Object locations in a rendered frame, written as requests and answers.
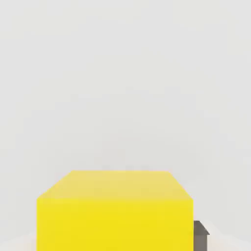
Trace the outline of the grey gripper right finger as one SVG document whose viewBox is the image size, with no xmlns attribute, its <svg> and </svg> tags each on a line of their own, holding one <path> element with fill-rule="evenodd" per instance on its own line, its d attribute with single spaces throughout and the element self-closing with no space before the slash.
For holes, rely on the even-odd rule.
<svg viewBox="0 0 251 251">
<path fill-rule="evenodd" d="M 194 251 L 235 251 L 235 247 L 215 233 L 209 233 L 199 220 L 194 220 Z"/>
</svg>

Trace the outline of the small yellow cube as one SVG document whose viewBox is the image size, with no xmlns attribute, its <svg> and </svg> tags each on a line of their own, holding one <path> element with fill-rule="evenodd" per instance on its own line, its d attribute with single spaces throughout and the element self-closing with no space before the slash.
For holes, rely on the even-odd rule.
<svg viewBox="0 0 251 251">
<path fill-rule="evenodd" d="M 36 251 L 193 251 L 193 200 L 167 171 L 72 171 L 37 199 Z"/>
</svg>

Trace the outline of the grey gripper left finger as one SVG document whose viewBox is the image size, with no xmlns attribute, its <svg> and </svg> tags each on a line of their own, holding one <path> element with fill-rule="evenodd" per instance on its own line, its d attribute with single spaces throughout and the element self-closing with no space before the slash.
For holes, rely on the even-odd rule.
<svg viewBox="0 0 251 251">
<path fill-rule="evenodd" d="M 36 251 L 36 234 L 29 233 L 18 238 L 15 251 Z"/>
</svg>

